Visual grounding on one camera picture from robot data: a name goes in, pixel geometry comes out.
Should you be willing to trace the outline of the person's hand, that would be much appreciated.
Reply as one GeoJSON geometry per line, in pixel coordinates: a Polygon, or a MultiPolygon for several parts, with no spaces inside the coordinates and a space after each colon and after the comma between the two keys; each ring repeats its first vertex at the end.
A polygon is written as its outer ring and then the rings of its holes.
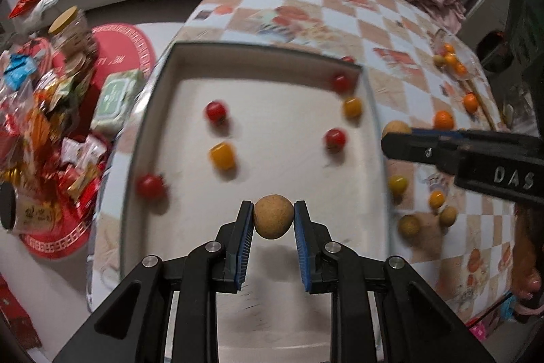
{"type": "Polygon", "coordinates": [[[530,300],[541,288],[541,275],[536,268],[537,254],[528,234],[528,210],[516,204],[514,207],[514,249],[511,290],[519,299],[530,300]]]}

